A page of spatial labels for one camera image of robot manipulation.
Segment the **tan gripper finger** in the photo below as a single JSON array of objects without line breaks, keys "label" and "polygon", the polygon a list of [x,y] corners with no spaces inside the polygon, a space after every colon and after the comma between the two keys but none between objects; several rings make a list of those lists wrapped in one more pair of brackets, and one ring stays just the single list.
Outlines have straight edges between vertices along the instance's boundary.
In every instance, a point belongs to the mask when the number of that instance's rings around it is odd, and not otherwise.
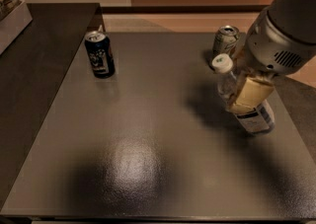
[{"label": "tan gripper finger", "polygon": [[247,64],[245,60],[245,48],[237,48],[232,55],[232,60],[234,64],[233,72],[236,74],[246,73]]}]

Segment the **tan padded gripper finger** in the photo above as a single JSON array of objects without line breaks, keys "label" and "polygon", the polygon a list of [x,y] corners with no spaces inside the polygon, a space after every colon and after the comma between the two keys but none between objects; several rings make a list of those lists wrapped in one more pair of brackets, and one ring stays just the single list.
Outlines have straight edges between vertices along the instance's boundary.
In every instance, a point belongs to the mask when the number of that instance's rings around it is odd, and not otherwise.
[{"label": "tan padded gripper finger", "polygon": [[236,93],[228,100],[227,108],[233,113],[246,113],[261,104],[275,89],[262,76],[245,76],[237,80]]}]

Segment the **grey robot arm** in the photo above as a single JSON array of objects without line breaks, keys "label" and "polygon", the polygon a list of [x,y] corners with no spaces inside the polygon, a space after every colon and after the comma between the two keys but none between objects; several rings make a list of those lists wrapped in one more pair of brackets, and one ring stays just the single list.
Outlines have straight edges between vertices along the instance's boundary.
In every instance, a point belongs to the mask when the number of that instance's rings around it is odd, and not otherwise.
[{"label": "grey robot arm", "polygon": [[242,77],[228,110],[251,111],[274,90],[276,75],[297,72],[315,54],[316,0],[274,0],[247,32],[237,57]]}]

